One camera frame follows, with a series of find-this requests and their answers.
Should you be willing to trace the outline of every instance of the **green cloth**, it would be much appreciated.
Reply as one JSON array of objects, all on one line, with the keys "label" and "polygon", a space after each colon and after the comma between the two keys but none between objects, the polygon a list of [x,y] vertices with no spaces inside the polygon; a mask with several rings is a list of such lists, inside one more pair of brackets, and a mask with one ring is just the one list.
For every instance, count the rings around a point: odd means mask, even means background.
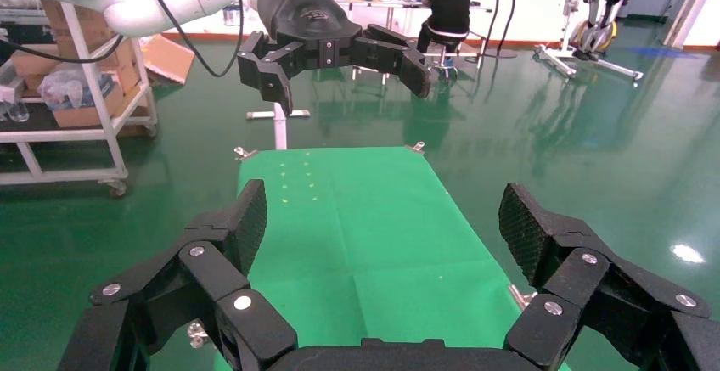
[{"label": "green cloth", "polygon": [[268,223],[250,281],[300,346],[502,346],[520,314],[509,281],[422,155],[267,151],[242,163],[239,188],[251,178],[265,180]]}]

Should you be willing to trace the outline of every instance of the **shelf caster wheel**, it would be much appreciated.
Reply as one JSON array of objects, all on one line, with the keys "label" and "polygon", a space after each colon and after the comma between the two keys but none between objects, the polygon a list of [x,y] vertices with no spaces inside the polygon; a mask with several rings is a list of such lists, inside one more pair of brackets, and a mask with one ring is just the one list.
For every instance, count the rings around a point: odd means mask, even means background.
[{"label": "shelf caster wheel", "polygon": [[157,125],[147,125],[145,126],[145,137],[148,139],[155,139],[157,138],[158,131],[159,129]]},{"label": "shelf caster wheel", "polygon": [[110,197],[121,199],[127,193],[127,183],[124,180],[115,180],[108,183],[110,186]]}]

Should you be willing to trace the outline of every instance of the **silver screw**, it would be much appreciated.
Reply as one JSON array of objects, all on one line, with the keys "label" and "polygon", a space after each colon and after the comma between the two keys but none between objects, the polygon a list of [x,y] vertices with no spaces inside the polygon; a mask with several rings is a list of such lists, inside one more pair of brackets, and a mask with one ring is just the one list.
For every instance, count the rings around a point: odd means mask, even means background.
[{"label": "silver screw", "polygon": [[202,326],[200,323],[191,323],[188,326],[188,336],[189,337],[195,337],[197,334],[204,333]]},{"label": "silver screw", "polygon": [[682,294],[681,294],[681,295],[677,295],[677,296],[675,296],[675,300],[678,301],[678,302],[680,302],[680,304],[683,305],[683,306],[685,306],[685,307],[695,307],[695,306],[697,306],[697,302],[695,301],[695,299],[693,299],[693,298],[690,297],[690,296],[686,296],[686,295],[682,295]]},{"label": "silver screw", "polygon": [[562,306],[555,303],[554,301],[546,301],[545,310],[547,310],[548,313],[552,314],[553,316],[559,316],[562,314]]},{"label": "silver screw", "polygon": [[590,254],[582,254],[582,260],[589,263],[590,265],[598,263],[598,258],[596,258],[595,255]]},{"label": "silver screw", "polygon": [[252,304],[252,299],[248,296],[240,296],[235,299],[235,308],[238,310],[245,310]]},{"label": "silver screw", "polygon": [[195,350],[202,348],[202,346],[204,345],[205,340],[203,340],[203,338],[200,336],[193,337],[193,339],[190,341],[190,346],[193,347]]},{"label": "silver screw", "polygon": [[120,284],[109,284],[103,288],[103,295],[112,296],[120,291]]},{"label": "silver screw", "polygon": [[205,253],[205,248],[202,246],[196,246],[192,250],[190,250],[190,256],[201,256]]}]

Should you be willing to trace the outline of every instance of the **yellow object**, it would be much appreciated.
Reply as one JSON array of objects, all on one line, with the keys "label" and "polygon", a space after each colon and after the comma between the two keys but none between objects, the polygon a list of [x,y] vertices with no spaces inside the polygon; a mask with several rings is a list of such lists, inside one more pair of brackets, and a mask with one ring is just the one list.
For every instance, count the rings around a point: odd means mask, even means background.
[{"label": "yellow object", "polygon": [[[570,42],[575,44],[576,46],[582,46],[584,43],[582,41],[582,35],[585,34],[585,31],[588,29],[588,21],[582,21],[580,24],[577,25],[575,31],[572,33],[572,37],[570,39]],[[615,37],[617,37],[617,23],[615,21],[612,22],[612,31],[610,32],[610,37],[606,38],[605,41],[600,43],[598,46],[598,51],[605,51],[613,40],[615,40]]]}]

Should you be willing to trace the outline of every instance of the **green epoxy floor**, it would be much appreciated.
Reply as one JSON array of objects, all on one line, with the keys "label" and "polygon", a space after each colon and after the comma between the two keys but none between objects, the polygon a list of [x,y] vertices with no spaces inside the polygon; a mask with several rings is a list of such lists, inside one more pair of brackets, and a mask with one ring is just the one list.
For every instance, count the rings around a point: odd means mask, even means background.
[{"label": "green epoxy floor", "polygon": [[[636,45],[653,38],[626,28]],[[349,70],[305,72],[292,82],[297,109],[312,118],[288,124],[291,148],[426,143],[426,158],[482,242],[524,284],[498,232],[507,182],[523,182],[550,210],[580,217],[619,255],[700,293],[720,311],[720,57],[645,57],[616,42],[609,59],[638,67],[632,83],[594,68],[563,78],[520,52],[487,59],[414,98],[396,78]],[[215,65],[231,44],[201,44]],[[233,148],[271,149],[270,110],[236,74],[221,80],[196,62],[183,88],[158,92],[160,136],[121,148],[131,193],[111,200],[92,183],[0,188],[0,369],[54,369],[76,317],[97,283],[167,247],[196,213],[230,203],[237,188]],[[68,163],[75,145],[43,146],[43,159]],[[73,160],[102,149],[81,147]],[[19,156],[0,148],[0,168]],[[678,245],[703,262],[681,260]],[[611,363],[602,363],[608,357]],[[184,332],[153,357],[162,370],[211,369],[213,352],[189,348]],[[575,370],[633,369],[585,331],[570,356]]]}]

